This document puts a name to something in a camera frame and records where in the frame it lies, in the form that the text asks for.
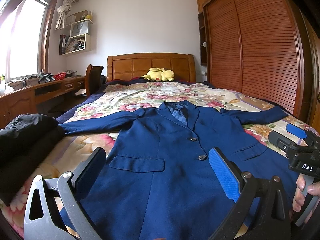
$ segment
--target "louvered door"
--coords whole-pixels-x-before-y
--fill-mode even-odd
[[[243,51],[242,93],[291,113],[297,90],[297,50],[283,0],[234,0]]]
[[[240,48],[231,0],[216,0],[207,8],[209,20],[211,79],[219,88],[239,91]]]

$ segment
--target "window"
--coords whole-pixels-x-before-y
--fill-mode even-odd
[[[42,57],[55,5],[56,0],[23,0],[1,25],[0,74],[6,81],[47,70]]]

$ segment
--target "silver bolt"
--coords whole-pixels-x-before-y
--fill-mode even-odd
[[[274,180],[275,182],[279,182],[281,179],[280,179],[279,176],[273,176],[273,180]]]
[[[42,176],[41,175],[37,175],[37,176],[35,176],[35,178],[33,179],[34,181],[40,181],[41,180],[41,178],[42,178]]]
[[[251,174],[250,172],[248,172],[248,171],[245,171],[245,172],[243,173],[243,176],[244,176],[245,178],[247,178],[247,179],[250,179],[250,178],[252,177],[252,174]]]
[[[69,178],[71,176],[71,172],[70,171],[67,171],[65,173],[63,173],[63,177],[64,178]]]

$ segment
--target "blazer lapel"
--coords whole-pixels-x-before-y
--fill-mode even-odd
[[[158,114],[163,116],[166,119],[169,119],[170,121],[184,127],[187,129],[191,129],[193,130],[196,120],[198,119],[199,116],[199,110],[196,109],[196,106],[192,103],[190,103],[189,101],[186,101],[187,105],[188,105],[188,120],[187,120],[187,125],[184,125],[182,122],[180,122],[179,120],[177,120],[170,112],[170,110],[167,108],[166,106],[166,102],[163,102],[159,108],[157,109]]]

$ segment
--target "floral bedspread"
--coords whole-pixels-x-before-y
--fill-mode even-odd
[[[273,107],[269,103],[250,98],[239,92],[211,89],[203,84],[185,85],[177,82],[148,82],[129,86],[110,85],[107,86],[104,92],[105,94],[93,103],[78,108],[74,116],[67,122],[100,118],[118,111],[132,112],[140,107],[159,107],[163,101],[178,102],[188,100],[196,106],[214,107],[218,110],[223,107],[228,110],[236,109],[253,112]],[[286,131],[287,123],[292,123],[305,130],[312,130],[318,134],[312,127],[290,115],[268,125],[247,124],[243,128],[246,133],[254,136],[260,143],[284,155],[283,151],[268,141],[268,135],[272,130],[276,130],[299,145],[305,144],[304,141]],[[10,206],[6,207],[0,203],[3,215],[20,236],[23,237],[25,205],[34,176],[40,174],[45,179],[56,178],[65,171],[73,171],[81,161],[88,158],[96,147],[104,148],[108,155],[117,136],[117,132],[110,132],[65,137],[56,145],[48,157],[25,182]],[[57,199],[57,204],[59,208],[62,207],[59,199]]]

